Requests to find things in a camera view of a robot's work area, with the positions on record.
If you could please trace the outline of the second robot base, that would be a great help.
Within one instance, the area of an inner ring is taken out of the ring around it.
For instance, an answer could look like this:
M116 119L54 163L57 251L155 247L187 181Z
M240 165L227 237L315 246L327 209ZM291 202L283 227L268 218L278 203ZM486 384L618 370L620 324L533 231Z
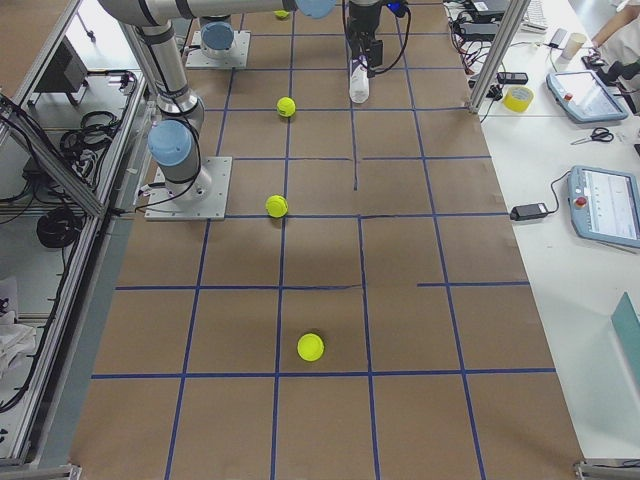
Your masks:
M192 70L244 69L251 32L235 30L230 17L200 17L188 47L186 68Z

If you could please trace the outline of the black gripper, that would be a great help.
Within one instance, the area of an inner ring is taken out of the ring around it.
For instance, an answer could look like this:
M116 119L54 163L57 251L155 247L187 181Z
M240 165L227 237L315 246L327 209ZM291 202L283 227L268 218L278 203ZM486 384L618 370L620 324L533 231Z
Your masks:
M380 1L349 1L346 36L352 56L368 55L378 42Z

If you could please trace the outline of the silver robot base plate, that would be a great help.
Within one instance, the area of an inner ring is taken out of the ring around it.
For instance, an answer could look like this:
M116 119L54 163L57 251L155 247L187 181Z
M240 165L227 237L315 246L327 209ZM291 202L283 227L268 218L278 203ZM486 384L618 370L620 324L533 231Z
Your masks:
M204 157L201 172L187 193L174 199L181 189L168 183L150 192L149 221L223 220L226 213L232 171L231 157Z

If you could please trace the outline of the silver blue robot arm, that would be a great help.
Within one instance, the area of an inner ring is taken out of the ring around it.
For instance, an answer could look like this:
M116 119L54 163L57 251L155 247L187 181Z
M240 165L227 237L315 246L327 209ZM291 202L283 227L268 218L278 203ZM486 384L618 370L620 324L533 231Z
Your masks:
M101 7L115 20L134 30L132 46L140 49L144 73L157 90L157 103L165 119L182 117L200 123L204 106L190 88L174 38L177 18L227 17L241 13L300 11L321 19L334 8L333 1L102 1ZM351 52L349 96L363 103L369 96L369 80L378 75L383 44L376 39L382 1L350 1L341 7L343 29Z

